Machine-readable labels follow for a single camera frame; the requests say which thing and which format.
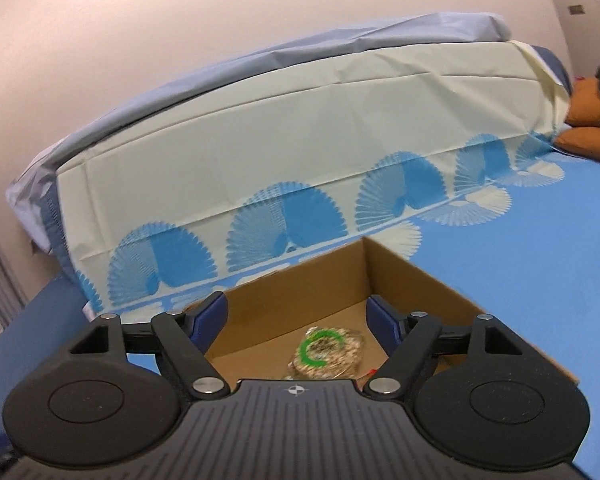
green ring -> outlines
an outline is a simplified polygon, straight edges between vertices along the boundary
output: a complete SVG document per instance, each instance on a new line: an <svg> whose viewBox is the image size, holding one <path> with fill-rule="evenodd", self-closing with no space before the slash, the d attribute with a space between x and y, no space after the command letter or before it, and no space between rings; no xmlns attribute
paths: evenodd
<svg viewBox="0 0 600 480"><path fill-rule="evenodd" d="M312 333L308 338L300 343L299 354L300 360L303 364L314 366L316 368L323 368L327 365L327 361L316 361L311 359L306 352L307 347L317 339L322 339L323 337L329 337L335 339L340 343L340 347L344 346L344 338L338 334L335 330L329 330L327 328L323 330L318 330L317 332Z"/></svg>

ribbed gray panel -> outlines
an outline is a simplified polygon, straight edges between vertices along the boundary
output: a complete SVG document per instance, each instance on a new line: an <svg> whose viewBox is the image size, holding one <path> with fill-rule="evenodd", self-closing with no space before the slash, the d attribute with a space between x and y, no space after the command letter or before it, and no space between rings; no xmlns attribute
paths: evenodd
<svg viewBox="0 0 600 480"><path fill-rule="evenodd" d="M368 400L350 381L251 380L226 399L195 404L171 437L137 459L68 471L26 458L4 478L582 480L567 465L505 474L456 462L418 434L400 405Z"/></svg>

pillow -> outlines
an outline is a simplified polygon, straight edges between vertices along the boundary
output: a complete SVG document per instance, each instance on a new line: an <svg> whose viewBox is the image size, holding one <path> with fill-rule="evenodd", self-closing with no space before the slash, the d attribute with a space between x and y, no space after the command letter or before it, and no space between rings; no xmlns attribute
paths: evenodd
<svg viewBox="0 0 600 480"><path fill-rule="evenodd" d="M564 122L571 126L600 127L600 88L595 77L576 81Z"/></svg>
<svg viewBox="0 0 600 480"><path fill-rule="evenodd" d="M574 155L600 161L600 128L572 128L556 137L554 146Z"/></svg>

orange cushion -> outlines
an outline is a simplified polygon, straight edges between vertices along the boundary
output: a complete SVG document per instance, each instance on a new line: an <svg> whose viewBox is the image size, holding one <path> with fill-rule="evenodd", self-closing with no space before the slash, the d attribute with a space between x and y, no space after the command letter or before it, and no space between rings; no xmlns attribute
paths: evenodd
<svg viewBox="0 0 600 480"><path fill-rule="evenodd" d="M576 81L565 122L571 126L600 127L600 87L595 77Z"/></svg>
<svg viewBox="0 0 600 480"><path fill-rule="evenodd" d="M600 161L600 128L583 126L567 130L554 140L554 145L565 152Z"/></svg>

round snack package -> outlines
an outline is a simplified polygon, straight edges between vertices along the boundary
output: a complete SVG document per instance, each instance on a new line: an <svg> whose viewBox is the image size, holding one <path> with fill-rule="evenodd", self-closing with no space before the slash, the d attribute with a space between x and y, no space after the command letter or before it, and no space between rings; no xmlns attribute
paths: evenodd
<svg viewBox="0 0 600 480"><path fill-rule="evenodd" d="M308 380L355 379L363 347L364 338L356 330L311 327L289 368Z"/></svg>

